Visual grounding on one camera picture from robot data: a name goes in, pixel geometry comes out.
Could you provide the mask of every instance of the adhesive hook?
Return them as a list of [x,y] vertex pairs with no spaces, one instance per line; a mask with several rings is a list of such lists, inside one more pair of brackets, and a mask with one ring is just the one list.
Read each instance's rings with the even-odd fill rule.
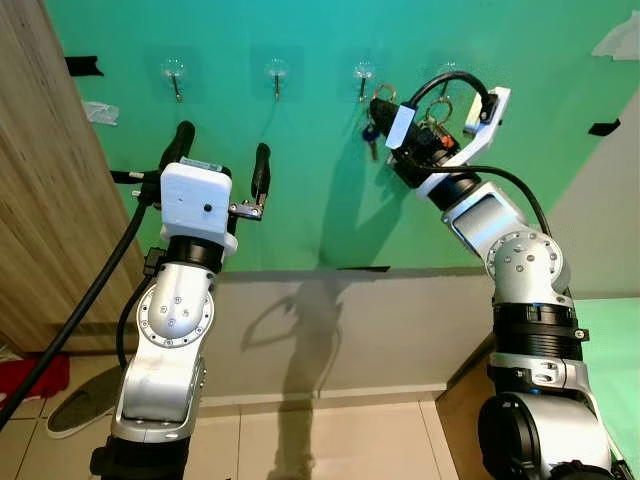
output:
[[265,66],[265,72],[273,78],[273,90],[277,102],[280,100],[284,78],[289,74],[289,66],[281,58],[272,58]]
[[358,95],[359,102],[364,102],[367,99],[367,80],[373,78],[374,74],[375,67],[371,62],[363,61],[355,66],[353,76],[360,81],[360,90]]
[[179,58],[167,58],[162,63],[162,76],[169,80],[169,87],[176,96],[176,101],[182,103],[184,90],[184,82],[187,69]]

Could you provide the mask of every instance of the tiled floor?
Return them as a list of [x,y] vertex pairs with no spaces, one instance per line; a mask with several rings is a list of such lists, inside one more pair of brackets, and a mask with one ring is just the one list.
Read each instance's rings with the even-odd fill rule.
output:
[[[73,359],[71,388],[114,364]],[[111,418],[49,438],[46,416],[66,397],[22,407],[0,433],[0,480],[87,480]],[[314,412],[200,418],[185,480],[457,479],[432,401]]]

